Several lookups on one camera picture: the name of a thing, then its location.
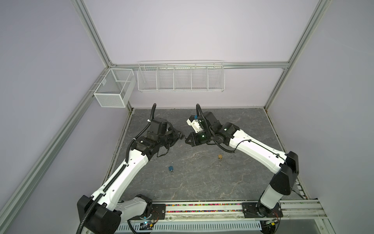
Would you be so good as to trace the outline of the blue padlock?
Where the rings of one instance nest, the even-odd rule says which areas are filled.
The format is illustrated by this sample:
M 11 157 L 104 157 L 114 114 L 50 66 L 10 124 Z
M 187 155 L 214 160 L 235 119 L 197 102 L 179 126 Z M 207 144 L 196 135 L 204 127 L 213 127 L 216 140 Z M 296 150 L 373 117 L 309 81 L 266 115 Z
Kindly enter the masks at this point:
M 170 166 L 168 167 L 168 170 L 173 174 L 174 173 L 174 166 L 173 166 L 173 162 L 170 164 Z

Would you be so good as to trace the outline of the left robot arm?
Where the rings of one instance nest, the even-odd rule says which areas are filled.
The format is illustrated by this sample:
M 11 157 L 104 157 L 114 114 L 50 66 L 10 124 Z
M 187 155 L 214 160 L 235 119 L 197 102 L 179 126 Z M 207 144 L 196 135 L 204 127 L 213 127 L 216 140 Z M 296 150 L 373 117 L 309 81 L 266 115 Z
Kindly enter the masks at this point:
M 91 196 L 82 196 L 78 203 L 79 226 L 77 233 L 84 228 L 95 234 L 113 234 L 119 225 L 134 217 L 152 216 L 152 199 L 137 195 L 132 200 L 118 205 L 123 193 L 136 174 L 152 159 L 160 157 L 160 149 L 169 150 L 183 138 L 166 119 L 154 116 L 156 105 L 151 109 L 146 127 L 128 144 L 125 159 L 115 172 Z

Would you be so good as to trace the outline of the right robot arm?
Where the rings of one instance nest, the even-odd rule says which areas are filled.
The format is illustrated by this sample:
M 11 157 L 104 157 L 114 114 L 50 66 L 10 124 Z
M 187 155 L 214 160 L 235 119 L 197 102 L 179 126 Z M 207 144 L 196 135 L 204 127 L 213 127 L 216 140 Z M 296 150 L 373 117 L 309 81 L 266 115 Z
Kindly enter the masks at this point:
M 300 172 L 296 153 L 276 150 L 230 122 L 221 124 L 212 112 L 203 112 L 199 104 L 196 115 L 190 116 L 187 124 L 193 132 L 185 140 L 186 144 L 194 147 L 212 143 L 227 153 L 240 151 L 269 169 L 274 175 L 247 213 L 252 217 L 281 217 L 279 201 L 291 194 Z

